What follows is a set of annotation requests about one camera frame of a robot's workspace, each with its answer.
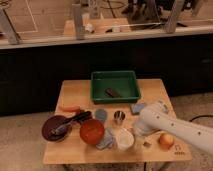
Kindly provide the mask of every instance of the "green plastic bin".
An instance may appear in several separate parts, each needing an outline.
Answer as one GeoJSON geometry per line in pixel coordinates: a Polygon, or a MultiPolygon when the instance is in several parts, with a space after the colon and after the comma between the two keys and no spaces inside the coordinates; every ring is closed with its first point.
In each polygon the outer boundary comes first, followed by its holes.
{"type": "Polygon", "coordinates": [[[97,71],[91,75],[91,99],[101,103],[136,103],[141,98],[134,71],[97,71]],[[105,90],[111,88],[121,97],[112,98],[105,90]]]}

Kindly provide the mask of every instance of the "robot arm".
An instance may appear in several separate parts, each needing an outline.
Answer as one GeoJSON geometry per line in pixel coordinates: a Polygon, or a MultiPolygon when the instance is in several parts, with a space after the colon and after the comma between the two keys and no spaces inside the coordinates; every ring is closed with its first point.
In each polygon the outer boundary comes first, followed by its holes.
{"type": "Polygon", "coordinates": [[[134,127],[137,133],[147,135],[156,129],[167,131],[180,139],[213,154],[213,129],[176,119],[166,114],[166,106],[158,101],[140,112],[134,127]]]}

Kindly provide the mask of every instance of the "white cup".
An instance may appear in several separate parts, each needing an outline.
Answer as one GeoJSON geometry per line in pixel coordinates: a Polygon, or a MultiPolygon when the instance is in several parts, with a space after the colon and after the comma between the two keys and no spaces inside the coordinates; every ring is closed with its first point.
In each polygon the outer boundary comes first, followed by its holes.
{"type": "Polygon", "coordinates": [[[134,144],[134,136],[123,128],[117,132],[116,141],[118,149],[125,151],[134,144]]]}

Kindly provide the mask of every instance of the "carrot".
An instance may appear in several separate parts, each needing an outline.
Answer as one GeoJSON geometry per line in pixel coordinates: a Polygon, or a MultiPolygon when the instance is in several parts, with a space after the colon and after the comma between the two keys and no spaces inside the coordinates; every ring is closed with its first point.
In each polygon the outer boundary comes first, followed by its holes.
{"type": "Polygon", "coordinates": [[[63,112],[78,112],[81,110],[80,106],[58,106],[58,108],[63,112]]]}

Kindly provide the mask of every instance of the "dark background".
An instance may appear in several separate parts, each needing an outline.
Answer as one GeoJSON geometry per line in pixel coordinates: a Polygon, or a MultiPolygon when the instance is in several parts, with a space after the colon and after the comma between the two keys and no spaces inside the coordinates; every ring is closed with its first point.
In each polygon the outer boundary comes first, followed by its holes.
{"type": "Polygon", "coordinates": [[[169,96],[213,91],[213,34],[0,50],[0,114],[54,110],[63,80],[134,70],[169,96]]]}

